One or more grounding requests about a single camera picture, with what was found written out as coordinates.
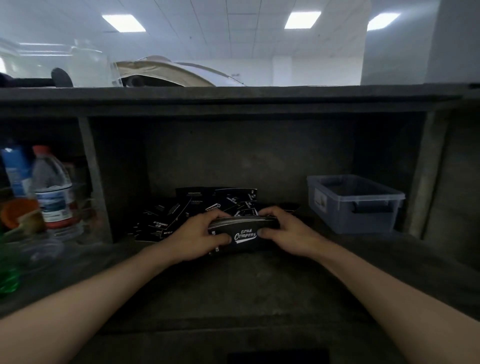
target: clear bottle with red cap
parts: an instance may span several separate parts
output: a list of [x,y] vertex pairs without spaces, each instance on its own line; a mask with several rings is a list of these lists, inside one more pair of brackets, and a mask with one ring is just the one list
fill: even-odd
[[32,186],[43,220],[51,238],[62,241],[76,238],[84,231],[72,190],[70,177],[48,146],[34,146],[36,160]]

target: orange round object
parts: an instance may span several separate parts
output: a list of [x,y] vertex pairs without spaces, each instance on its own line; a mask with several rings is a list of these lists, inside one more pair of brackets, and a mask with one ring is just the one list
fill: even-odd
[[16,198],[3,205],[0,219],[9,229],[18,228],[18,218],[29,212],[38,210],[38,202],[27,198]]

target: beige tent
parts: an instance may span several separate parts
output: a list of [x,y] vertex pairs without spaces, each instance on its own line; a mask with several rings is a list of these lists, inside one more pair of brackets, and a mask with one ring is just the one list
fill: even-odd
[[194,63],[174,63],[168,58],[150,56],[138,61],[117,62],[126,86],[215,87],[244,86],[234,78]]

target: person's right hand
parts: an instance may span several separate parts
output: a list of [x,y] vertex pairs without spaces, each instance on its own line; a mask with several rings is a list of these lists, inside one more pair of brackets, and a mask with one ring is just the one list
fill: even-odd
[[280,223],[280,229],[263,228],[258,230],[258,235],[261,238],[273,240],[288,253],[312,258],[322,242],[327,241],[322,235],[278,206],[264,208],[259,215],[275,216]]

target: clear plastic storage box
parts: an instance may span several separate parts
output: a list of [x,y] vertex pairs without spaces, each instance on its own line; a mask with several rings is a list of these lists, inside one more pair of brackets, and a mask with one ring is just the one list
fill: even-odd
[[353,174],[308,176],[310,208],[337,234],[391,232],[405,194]]

